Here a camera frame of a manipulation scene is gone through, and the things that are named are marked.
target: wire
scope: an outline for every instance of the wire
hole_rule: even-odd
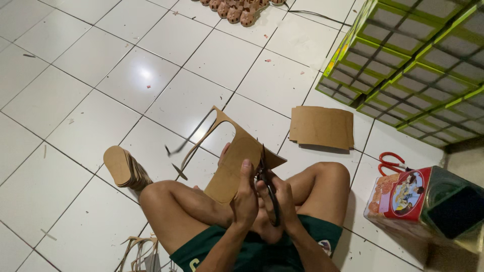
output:
[[[296,13],[296,12],[309,13],[309,14],[313,14],[313,15],[316,15],[316,16],[319,16],[319,17],[323,17],[323,18],[325,18],[325,19],[331,20],[331,21],[336,22],[336,23],[340,23],[340,24],[342,24],[342,25],[344,25],[344,26],[349,26],[349,27],[351,27],[351,25],[349,25],[349,24],[342,23],[342,22],[340,22],[340,21],[338,21],[338,20],[331,19],[331,18],[329,18],[329,17],[326,17],[326,16],[324,16],[324,15],[321,15],[321,14],[319,14],[319,13],[315,13],[315,12],[312,12],[312,11],[307,11],[307,10],[289,10],[289,5],[288,5],[286,2],[284,2],[284,5],[286,5],[286,7],[287,7],[287,11],[288,11],[288,12],[293,12],[293,13]]]

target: leg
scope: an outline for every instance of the leg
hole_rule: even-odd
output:
[[[342,226],[349,196],[349,173],[340,163],[320,162],[287,180],[298,214]]]
[[[228,227],[233,216],[202,191],[177,181],[160,181],[141,192],[139,203],[161,245],[173,254],[211,225]]]

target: pile of sandals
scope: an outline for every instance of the pile of sandals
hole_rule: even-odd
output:
[[[282,5],[286,0],[271,0],[275,5]],[[269,0],[200,0],[202,5],[210,6],[220,18],[227,18],[232,23],[241,23],[249,27],[256,22],[262,9],[269,5]]]

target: stack of cardboard sheets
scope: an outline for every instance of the stack of cardboard sheets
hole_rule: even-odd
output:
[[[292,108],[289,140],[349,150],[354,147],[353,113],[318,106]]]

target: white tile floor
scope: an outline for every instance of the white tile floor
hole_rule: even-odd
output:
[[[346,23],[363,2],[287,1]],[[181,154],[168,158],[164,145],[178,147],[213,105],[288,159],[275,169],[283,178],[319,161],[349,169],[333,258],[342,271],[424,267],[424,244],[378,231],[362,214],[382,151],[411,168],[438,165],[443,152],[314,90],[346,26],[270,6],[244,28],[190,0],[0,0],[0,8],[0,271],[114,272],[120,244],[151,227],[137,197],[114,186],[104,151],[121,145],[154,180],[176,179],[171,163],[181,163],[214,116]],[[288,141],[298,105],[353,112],[355,150]],[[185,170],[187,185],[207,185],[232,132],[224,123],[203,143]]]

